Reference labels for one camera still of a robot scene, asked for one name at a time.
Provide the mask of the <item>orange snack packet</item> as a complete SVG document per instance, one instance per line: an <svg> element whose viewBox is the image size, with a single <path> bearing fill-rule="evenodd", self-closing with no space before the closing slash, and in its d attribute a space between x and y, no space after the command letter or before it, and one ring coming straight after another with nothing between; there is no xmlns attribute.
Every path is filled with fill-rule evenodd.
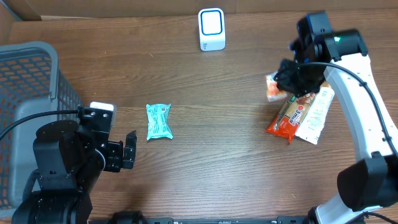
<svg viewBox="0 0 398 224"><path fill-rule="evenodd" d="M277 87L277 82L274 80L276 74L277 72L272 72L265 76L266 96L270 102L283 100L287 97L287 92L279 90Z"/></svg>

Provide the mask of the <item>teal snack packet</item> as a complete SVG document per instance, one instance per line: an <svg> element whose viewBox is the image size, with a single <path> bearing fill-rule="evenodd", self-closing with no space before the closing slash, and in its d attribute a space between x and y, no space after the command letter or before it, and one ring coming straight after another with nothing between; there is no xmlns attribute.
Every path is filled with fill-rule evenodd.
<svg viewBox="0 0 398 224"><path fill-rule="evenodd" d="M171 106L171 104L146 105L148 118L148 141L160 138L174 138L172 131L167 123Z"/></svg>

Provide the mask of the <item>white tube with gold cap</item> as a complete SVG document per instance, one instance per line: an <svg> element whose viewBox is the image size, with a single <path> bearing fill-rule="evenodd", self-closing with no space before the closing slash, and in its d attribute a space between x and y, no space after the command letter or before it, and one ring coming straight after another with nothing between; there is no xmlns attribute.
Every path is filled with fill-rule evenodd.
<svg viewBox="0 0 398 224"><path fill-rule="evenodd" d="M304 120L301 122L295 136L312 143L318 144L318 140L325 126L326 116L333 101L335 92L330 84L325 82L320 87L315 99Z"/></svg>

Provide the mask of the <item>spaghetti pasta packet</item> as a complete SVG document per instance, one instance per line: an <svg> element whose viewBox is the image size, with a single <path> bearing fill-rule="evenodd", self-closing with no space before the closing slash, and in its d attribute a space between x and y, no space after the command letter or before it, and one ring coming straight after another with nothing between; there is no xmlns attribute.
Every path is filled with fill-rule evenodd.
<svg viewBox="0 0 398 224"><path fill-rule="evenodd" d="M266 129L266 132L286 138L291 143L301 122L315 101L316 96L316 93L309 93L298 98L294 94L291 94L273 122Z"/></svg>

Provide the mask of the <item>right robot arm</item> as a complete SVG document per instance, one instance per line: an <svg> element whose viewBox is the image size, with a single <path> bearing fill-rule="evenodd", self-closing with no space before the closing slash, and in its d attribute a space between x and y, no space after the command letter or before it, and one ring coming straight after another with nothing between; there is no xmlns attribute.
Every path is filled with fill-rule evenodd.
<svg viewBox="0 0 398 224"><path fill-rule="evenodd" d="M303 96L330 84L354 142L356 162L337 177L337 194L312 208L305 223L363 223L397 203L397 127L373 79L368 48L356 29L335 31L324 11L297 23L293 60L275 76L280 90Z"/></svg>

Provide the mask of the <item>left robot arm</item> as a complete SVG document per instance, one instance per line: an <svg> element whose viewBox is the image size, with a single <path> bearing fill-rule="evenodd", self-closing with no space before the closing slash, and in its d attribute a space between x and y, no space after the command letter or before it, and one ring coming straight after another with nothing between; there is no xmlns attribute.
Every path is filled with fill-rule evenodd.
<svg viewBox="0 0 398 224"><path fill-rule="evenodd" d="M40 127L32 144L36 170L27 180L13 223L86 223L93 209L90 192L100 174L132 169L137 135L110 141L113 111L79 106L52 111L74 114Z"/></svg>

